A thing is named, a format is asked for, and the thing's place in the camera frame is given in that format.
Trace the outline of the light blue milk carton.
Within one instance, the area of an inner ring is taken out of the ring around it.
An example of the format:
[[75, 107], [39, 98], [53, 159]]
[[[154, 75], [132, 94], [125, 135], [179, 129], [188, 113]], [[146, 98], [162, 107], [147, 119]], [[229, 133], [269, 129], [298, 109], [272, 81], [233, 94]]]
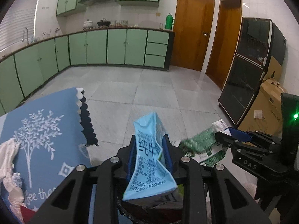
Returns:
[[157, 113], [151, 112], [133, 124], [136, 161], [123, 201], [136, 205], [182, 201], [177, 183], [166, 167], [171, 159], [163, 149], [166, 132]]

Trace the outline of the black wok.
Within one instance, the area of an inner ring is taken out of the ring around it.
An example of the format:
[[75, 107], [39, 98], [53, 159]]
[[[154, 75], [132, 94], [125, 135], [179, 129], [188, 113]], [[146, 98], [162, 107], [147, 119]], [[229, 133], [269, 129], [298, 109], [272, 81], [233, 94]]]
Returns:
[[106, 19], [101, 19], [100, 21], [97, 22], [98, 28], [109, 27], [110, 24], [111, 24], [111, 21], [108, 21]]

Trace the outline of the green white carton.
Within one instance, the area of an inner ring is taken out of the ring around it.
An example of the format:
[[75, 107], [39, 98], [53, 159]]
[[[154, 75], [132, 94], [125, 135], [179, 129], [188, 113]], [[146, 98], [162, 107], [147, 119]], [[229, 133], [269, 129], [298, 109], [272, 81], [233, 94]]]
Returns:
[[231, 136], [228, 125], [220, 119], [192, 138], [176, 140], [171, 142], [171, 145], [179, 147], [185, 156], [193, 158], [201, 165], [212, 167], [224, 159], [228, 149], [216, 141], [217, 132]]

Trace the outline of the sink faucet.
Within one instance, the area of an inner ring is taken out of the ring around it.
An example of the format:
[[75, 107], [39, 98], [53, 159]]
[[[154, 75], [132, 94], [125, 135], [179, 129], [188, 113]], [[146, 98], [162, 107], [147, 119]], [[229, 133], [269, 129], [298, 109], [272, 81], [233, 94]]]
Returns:
[[28, 28], [25, 27], [23, 31], [23, 37], [22, 37], [22, 42], [25, 42], [26, 45], [29, 45], [29, 40], [28, 40]]

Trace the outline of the black glass refrigerator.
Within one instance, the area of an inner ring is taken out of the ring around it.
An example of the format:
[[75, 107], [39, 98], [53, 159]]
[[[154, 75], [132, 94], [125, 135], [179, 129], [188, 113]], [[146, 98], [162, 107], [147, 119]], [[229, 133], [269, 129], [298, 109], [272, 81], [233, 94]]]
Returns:
[[262, 82], [280, 79], [286, 44], [272, 19], [242, 18], [234, 59], [218, 100], [233, 126], [245, 118]]

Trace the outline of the brown wooden door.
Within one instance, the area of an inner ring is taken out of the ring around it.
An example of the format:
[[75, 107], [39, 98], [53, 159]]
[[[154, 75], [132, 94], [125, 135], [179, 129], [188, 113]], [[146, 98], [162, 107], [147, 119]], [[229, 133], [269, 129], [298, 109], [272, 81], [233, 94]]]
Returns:
[[242, 0], [220, 0], [215, 37], [206, 75], [224, 87], [235, 55], [242, 19]]
[[212, 28], [215, 0], [177, 0], [171, 64], [201, 71]]

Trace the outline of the white tissue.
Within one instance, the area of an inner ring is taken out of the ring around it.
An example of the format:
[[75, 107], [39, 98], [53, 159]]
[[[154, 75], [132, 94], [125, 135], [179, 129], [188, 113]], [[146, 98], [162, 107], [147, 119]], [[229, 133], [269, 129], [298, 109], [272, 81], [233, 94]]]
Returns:
[[22, 188], [13, 180], [13, 160], [19, 151], [20, 144], [14, 138], [1, 143], [1, 183], [8, 192], [8, 200], [10, 202], [9, 209], [16, 216], [17, 221], [23, 222], [20, 207], [26, 207]]

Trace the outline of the brown cardboard box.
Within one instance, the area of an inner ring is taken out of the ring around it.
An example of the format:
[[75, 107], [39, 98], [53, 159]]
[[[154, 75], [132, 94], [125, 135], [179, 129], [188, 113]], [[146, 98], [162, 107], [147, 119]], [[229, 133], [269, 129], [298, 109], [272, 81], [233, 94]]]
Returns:
[[261, 131], [278, 136], [282, 131], [281, 94], [287, 90], [279, 83], [282, 66], [271, 57], [265, 78], [258, 95], [238, 129]]

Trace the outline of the green thermos bottle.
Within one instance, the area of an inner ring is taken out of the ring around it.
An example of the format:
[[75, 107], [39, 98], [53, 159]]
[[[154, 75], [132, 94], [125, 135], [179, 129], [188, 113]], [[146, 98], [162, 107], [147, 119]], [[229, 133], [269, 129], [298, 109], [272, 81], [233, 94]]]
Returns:
[[165, 29], [172, 30], [173, 24], [174, 24], [174, 18], [171, 14], [168, 14], [166, 16]]

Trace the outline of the blue tree print tablecloth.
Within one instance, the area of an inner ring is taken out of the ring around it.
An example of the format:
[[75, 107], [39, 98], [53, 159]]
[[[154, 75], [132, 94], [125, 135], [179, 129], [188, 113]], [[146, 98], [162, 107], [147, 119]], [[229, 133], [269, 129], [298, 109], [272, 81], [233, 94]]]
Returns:
[[[1, 143], [20, 144], [13, 180], [22, 188], [25, 208], [38, 211], [78, 166], [90, 167], [88, 146], [97, 145], [85, 91], [68, 88], [35, 99], [1, 117]], [[10, 211], [1, 183], [1, 223], [21, 223]]]

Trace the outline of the green lower kitchen cabinets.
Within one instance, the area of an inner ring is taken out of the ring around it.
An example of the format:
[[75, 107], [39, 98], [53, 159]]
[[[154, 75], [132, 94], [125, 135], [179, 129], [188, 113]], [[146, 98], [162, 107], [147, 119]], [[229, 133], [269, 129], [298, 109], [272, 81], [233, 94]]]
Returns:
[[75, 66], [168, 70], [175, 33], [100, 28], [48, 38], [1, 58], [1, 115], [17, 108], [52, 78]]

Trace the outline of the window blinds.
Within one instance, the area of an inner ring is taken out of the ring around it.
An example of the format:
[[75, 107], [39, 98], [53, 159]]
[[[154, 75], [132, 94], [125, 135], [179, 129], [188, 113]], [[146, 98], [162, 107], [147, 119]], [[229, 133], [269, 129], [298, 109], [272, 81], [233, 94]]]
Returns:
[[24, 28], [28, 28], [28, 40], [34, 34], [34, 21], [38, 0], [15, 0], [1, 22], [1, 51], [22, 43]]

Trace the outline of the white ceramic pot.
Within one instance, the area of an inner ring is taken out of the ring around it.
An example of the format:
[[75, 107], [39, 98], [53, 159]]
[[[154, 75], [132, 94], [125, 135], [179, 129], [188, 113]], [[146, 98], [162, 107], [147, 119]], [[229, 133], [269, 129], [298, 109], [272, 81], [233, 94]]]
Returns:
[[89, 30], [89, 29], [93, 29], [93, 22], [89, 19], [87, 19], [84, 23], [83, 23], [83, 30]]

